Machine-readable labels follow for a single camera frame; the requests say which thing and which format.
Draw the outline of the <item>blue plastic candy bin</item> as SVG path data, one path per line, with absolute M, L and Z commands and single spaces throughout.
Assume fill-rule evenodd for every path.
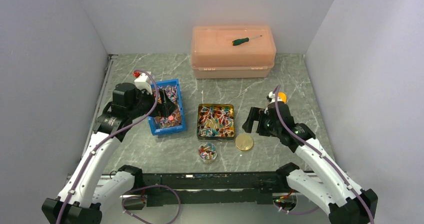
M 158 81 L 157 86 L 161 93 L 158 106 L 163 114 L 159 117 L 148 118 L 152 135 L 167 135 L 186 131 L 187 126 L 179 80 Z

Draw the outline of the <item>orange plastic scoop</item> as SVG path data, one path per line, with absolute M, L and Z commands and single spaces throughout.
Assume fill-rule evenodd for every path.
M 281 101 L 283 103 L 287 103 L 287 96 L 285 93 L 283 92 L 279 92 L 276 96 L 275 96 L 277 101 Z

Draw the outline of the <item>gold square candy tin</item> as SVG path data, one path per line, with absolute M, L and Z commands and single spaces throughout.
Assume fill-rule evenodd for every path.
M 235 112 L 231 104 L 200 104 L 196 120 L 199 140 L 233 140 L 236 136 Z

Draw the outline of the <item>clear glass jar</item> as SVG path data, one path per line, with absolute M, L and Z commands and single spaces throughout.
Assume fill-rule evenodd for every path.
M 204 164 L 213 163 L 217 157 L 217 148 L 213 143 L 203 143 L 198 148 L 198 156 Z

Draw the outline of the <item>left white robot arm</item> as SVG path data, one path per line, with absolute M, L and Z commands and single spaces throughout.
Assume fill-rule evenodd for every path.
M 46 199 L 42 212 L 50 224 L 99 224 L 111 205 L 125 192 L 144 187 L 141 169 L 124 165 L 102 187 L 98 182 L 115 150 L 134 125 L 146 117 L 167 118 L 178 106 L 166 92 L 147 82 L 119 83 L 112 100 L 96 119 L 87 150 L 75 172 L 55 199 Z

